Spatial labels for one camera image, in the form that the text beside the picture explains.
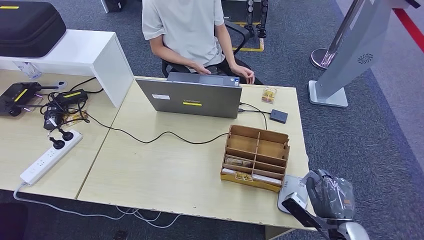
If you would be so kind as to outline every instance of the desk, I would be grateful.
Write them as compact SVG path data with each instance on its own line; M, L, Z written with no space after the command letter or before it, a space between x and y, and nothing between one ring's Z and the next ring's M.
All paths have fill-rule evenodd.
M242 87L242 102L262 111L275 108L288 113L286 124L268 120L268 129L289 135L286 173L303 177L309 168L296 89L276 87L275 104L269 104L261 101L263 86ZM156 112L133 82L112 126L144 141L173 131L187 140L203 142L227 133L232 124L265 127L259 113L240 113L237 119L228 119ZM77 199L266 225L267 239L293 229L307 229L277 209L277 193L220 180L225 141L221 137L208 144L192 145L165 135L143 144L111 130ZM307 210L313 213L310 203Z
M87 76L46 74L37 79L42 86L51 86L57 81L66 81L72 86L87 80ZM0 92L11 84L29 82L20 71L0 70ZM101 89L93 80L81 88L87 91ZM106 125L111 125L118 108L115 108L105 92L89 95L87 111ZM23 111L18 117L0 117L0 189L14 191L22 182L19 175L52 146L43 128L44 118L38 111ZM97 123L80 122L70 127L83 135L83 139L66 154L36 184L25 187L21 192L75 199L105 139L108 129Z

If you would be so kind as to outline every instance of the red stripe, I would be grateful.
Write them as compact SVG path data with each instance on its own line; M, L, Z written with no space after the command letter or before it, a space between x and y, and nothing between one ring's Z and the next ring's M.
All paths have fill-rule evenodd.
M403 24L405 29L408 31L409 35L411 35L412 39L416 42L418 47L424 53L424 35L420 31L420 29L415 25L415 23L411 20L410 16L405 12L405 10L401 8L393 9L396 16L399 18L400 22Z

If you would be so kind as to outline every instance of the cardboard box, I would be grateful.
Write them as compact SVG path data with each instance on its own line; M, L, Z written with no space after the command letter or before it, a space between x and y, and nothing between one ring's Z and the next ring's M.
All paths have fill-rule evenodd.
M221 180L278 193L286 174L289 150L287 134L231 125L222 160ZM226 159L235 160L229 164Z

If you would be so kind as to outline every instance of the person's hand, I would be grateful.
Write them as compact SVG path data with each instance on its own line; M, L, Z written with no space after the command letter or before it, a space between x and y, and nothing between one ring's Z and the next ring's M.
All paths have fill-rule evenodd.
M198 74L202 74L202 75L212 74L211 71L206 69L202 64L194 63L190 67L192 67Z
M247 84L253 84L255 82L255 73L247 67L236 64L231 67L231 72L238 76L243 76L246 79Z

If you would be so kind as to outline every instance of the power strip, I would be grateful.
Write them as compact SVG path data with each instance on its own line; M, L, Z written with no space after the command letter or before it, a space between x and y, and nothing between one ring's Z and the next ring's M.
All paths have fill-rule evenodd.
M63 156L65 156L81 139L81 133L70 130L73 133L73 138L65 141L65 146L61 149L56 149L53 146L41 155L37 161L29 166L21 175L20 178L29 185L35 184L44 174L46 174Z

